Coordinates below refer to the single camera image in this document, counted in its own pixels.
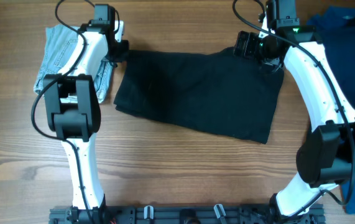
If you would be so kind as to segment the black shorts garment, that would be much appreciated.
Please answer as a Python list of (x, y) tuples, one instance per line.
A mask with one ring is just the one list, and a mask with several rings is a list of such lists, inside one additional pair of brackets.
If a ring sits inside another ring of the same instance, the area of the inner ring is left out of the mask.
[(284, 71), (262, 69), (228, 47), (214, 54), (132, 50), (114, 104), (154, 121), (268, 141)]

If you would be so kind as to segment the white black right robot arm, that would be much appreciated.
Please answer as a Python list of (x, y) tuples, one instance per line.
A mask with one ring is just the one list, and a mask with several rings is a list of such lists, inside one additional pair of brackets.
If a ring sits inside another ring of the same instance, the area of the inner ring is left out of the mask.
[(297, 173), (270, 202), (277, 222), (306, 213), (324, 194), (355, 181), (355, 109), (326, 59), (321, 37), (312, 26), (279, 27), (274, 33), (241, 31), (234, 54), (292, 74), (305, 102), (311, 132), (296, 155)]

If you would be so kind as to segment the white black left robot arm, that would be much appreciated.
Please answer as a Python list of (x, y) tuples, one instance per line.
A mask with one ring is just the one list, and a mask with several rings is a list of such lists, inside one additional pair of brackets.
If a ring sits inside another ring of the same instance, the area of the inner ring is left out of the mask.
[(59, 24), (45, 33), (45, 54), (34, 90), (44, 96), (48, 126), (65, 150), (73, 185), (72, 205), (51, 210), (49, 222), (109, 223), (95, 141), (101, 124), (99, 105), (114, 70), (106, 59), (108, 45), (128, 45), (124, 23), (71, 29)]

